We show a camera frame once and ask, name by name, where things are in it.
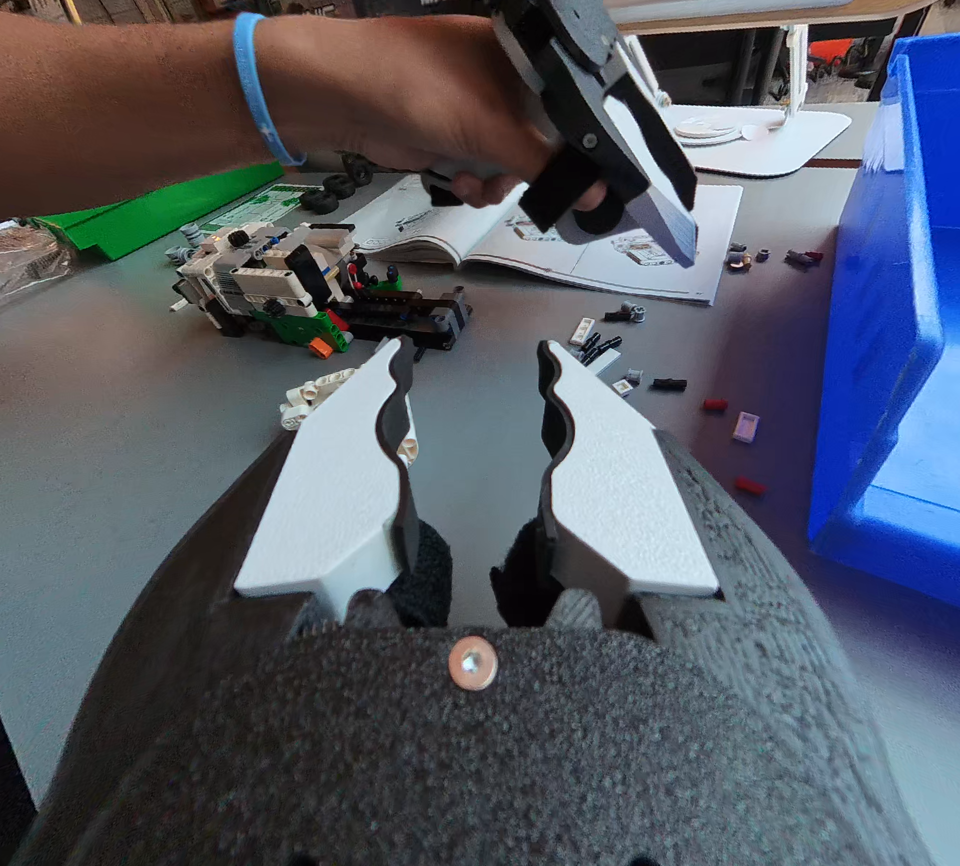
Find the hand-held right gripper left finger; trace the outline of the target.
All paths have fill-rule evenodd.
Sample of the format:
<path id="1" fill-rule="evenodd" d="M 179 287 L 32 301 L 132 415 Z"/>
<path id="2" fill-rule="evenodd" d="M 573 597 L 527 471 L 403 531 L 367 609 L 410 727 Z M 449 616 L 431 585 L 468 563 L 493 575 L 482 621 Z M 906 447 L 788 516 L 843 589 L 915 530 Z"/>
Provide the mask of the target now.
<path id="1" fill-rule="evenodd" d="M 343 622 L 356 593 L 414 571 L 415 353 L 407 336 L 385 341 L 301 423 L 234 580 L 240 596 L 312 595 Z"/>

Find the small white lego subassembly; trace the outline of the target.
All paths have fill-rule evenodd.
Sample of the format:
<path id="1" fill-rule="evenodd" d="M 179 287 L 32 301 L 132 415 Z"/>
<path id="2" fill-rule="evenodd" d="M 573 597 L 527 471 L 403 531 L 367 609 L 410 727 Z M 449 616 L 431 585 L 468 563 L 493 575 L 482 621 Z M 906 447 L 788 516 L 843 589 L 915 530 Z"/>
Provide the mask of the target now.
<path id="1" fill-rule="evenodd" d="M 307 380 L 298 387 L 288 390 L 284 401 L 278 406 L 281 428 L 291 432 L 298 431 L 304 420 L 346 384 L 356 372 L 356 368 L 345 368 L 313 380 Z M 411 467 L 418 458 L 419 443 L 411 402 L 408 397 L 405 399 L 405 404 L 409 427 L 397 453 L 401 461 L 407 467 Z"/>

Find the person's left hand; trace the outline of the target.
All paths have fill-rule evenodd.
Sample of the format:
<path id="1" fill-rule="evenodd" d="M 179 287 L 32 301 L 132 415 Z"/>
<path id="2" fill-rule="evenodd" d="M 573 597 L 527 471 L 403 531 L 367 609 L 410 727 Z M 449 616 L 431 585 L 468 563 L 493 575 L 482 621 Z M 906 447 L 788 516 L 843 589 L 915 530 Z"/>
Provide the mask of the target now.
<path id="1" fill-rule="evenodd" d="M 532 184 L 559 145 L 492 20 L 285 16 L 254 29 L 263 98 L 290 156 L 357 153 L 410 171 L 453 165 L 454 195 L 480 209 Z"/>

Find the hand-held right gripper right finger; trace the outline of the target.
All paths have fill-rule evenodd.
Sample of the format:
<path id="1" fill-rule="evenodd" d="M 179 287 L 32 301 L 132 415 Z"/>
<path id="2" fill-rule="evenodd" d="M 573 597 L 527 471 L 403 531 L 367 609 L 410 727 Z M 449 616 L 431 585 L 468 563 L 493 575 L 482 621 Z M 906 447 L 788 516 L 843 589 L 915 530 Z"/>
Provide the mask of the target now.
<path id="1" fill-rule="evenodd" d="M 606 627 L 643 596 L 720 597 L 654 426 L 558 342 L 540 341 L 535 356 L 545 573 L 592 595 Z"/>

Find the partly built lego truck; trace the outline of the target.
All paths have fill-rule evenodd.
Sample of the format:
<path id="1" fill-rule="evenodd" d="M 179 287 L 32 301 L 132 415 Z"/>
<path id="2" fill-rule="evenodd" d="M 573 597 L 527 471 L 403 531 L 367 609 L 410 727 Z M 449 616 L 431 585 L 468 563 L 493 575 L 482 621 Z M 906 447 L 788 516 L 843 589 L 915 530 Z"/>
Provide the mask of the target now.
<path id="1" fill-rule="evenodd" d="M 372 274 L 353 224 L 221 226 L 177 253 L 172 309 L 198 309 L 223 337 L 259 332 L 316 356 L 402 336 L 447 353 L 474 313 L 461 286 L 427 296 L 393 265 Z"/>

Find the clear plastic bag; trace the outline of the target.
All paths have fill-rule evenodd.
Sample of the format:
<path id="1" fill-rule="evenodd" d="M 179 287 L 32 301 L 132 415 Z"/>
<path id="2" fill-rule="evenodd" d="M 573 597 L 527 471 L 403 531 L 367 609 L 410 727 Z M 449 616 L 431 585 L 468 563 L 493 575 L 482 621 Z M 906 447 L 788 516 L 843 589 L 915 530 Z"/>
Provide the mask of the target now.
<path id="1" fill-rule="evenodd" d="M 76 271 L 74 251 L 33 220 L 1 223 L 1 306 Z"/>

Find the scattered small lego pieces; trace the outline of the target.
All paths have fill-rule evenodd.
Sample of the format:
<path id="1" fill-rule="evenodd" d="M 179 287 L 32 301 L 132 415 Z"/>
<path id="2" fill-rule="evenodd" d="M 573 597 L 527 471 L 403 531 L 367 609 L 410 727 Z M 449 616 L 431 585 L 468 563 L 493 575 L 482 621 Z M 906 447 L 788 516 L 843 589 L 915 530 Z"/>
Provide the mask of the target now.
<path id="1" fill-rule="evenodd" d="M 650 302 L 604 330 L 623 337 L 611 378 L 643 374 L 630 403 L 726 488 L 763 487 L 737 491 L 763 514 L 809 504 L 833 264 L 831 233 L 787 240 L 726 272 L 713 307 Z"/>

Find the blue wristband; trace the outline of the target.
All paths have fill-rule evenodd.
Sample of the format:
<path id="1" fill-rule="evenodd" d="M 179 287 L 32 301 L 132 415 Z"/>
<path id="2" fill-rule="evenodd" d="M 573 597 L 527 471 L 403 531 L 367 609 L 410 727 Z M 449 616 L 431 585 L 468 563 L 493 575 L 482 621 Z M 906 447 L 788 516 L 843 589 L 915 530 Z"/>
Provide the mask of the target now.
<path id="1" fill-rule="evenodd" d="M 250 11 L 241 11 L 234 19 L 231 44 L 239 86 L 260 140 L 272 157 L 283 167 L 303 167 L 306 155 L 292 153 L 286 148 L 263 92 L 258 71 L 256 32 L 258 24 L 264 20 L 262 14 Z"/>

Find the open lego instruction booklet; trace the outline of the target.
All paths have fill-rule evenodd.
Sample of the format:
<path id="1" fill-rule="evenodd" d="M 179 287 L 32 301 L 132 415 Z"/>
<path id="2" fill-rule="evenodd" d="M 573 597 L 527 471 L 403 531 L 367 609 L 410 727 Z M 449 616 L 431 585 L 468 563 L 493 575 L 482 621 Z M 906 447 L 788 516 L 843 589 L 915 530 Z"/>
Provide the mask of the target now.
<path id="1" fill-rule="evenodd" d="M 641 228 L 573 246 L 555 228 L 541 232 L 520 210 L 521 191 L 496 206 L 435 207 L 417 176 L 405 176 L 346 221 L 356 248 L 369 258 L 486 264 L 595 292 L 715 303 L 743 189 L 702 185 L 694 216 L 699 228 L 694 266 L 678 265 Z"/>

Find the green white sticker sheet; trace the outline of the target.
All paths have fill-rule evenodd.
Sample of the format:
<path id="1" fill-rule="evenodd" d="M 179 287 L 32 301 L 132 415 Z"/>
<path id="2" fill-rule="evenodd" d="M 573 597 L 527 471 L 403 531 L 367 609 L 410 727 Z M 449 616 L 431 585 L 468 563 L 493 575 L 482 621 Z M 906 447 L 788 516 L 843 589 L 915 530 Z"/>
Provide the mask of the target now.
<path id="1" fill-rule="evenodd" d="M 236 229 L 251 223 L 276 223 L 301 206 L 301 199 L 312 186 L 274 183 L 244 200 L 217 210 L 201 222 L 206 234 L 223 229 Z"/>

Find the blue plastic bin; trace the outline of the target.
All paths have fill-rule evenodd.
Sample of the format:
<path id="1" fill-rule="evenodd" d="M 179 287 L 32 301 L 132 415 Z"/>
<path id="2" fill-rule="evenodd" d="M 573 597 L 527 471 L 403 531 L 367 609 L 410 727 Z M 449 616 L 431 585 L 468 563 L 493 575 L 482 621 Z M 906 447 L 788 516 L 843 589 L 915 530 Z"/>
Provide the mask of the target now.
<path id="1" fill-rule="evenodd" d="M 808 538 L 959 603 L 959 36 L 894 45 L 836 233 Z"/>

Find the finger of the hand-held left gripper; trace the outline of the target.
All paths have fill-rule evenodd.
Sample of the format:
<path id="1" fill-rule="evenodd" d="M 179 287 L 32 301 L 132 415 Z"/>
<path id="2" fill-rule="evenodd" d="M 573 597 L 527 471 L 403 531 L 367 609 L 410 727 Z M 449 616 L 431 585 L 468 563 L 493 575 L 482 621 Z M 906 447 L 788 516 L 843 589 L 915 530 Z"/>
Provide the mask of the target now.
<path id="1" fill-rule="evenodd" d="M 625 214 L 681 268 L 694 265 L 698 227 L 693 206 L 698 186 L 693 167 L 659 110 L 642 93 L 623 102 L 609 94 L 604 110 L 647 181 L 625 201 Z"/>

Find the instruction sheet on stand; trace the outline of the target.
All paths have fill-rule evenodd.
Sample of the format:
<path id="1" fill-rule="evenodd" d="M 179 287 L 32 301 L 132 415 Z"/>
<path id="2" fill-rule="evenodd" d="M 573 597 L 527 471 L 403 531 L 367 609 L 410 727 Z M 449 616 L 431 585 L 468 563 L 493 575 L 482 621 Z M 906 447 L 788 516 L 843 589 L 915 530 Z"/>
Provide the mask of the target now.
<path id="1" fill-rule="evenodd" d="M 604 0 L 613 20 L 625 32 L 654 33 L 672 30 L 694 32 L 720 28 L 744 30 L 781 28 L 790 53 L 789 101 L 783 113 L 774 109 L 735 107 L 739 118 L 694 120 L 693 106 L 674 105 L 665 117 L 673 132 L 692 133 L 680 143 L 702 169 L 744 175 L 777 175 L 772 164 L 759 164 L 760 143 L 789 130 L 785 144 L 796 150 L 804 134 L 794 117 L 807 97 L 807 80 L 802 70 L 809 47 L 812 24 L 896 20 L 939 0 Z"/>

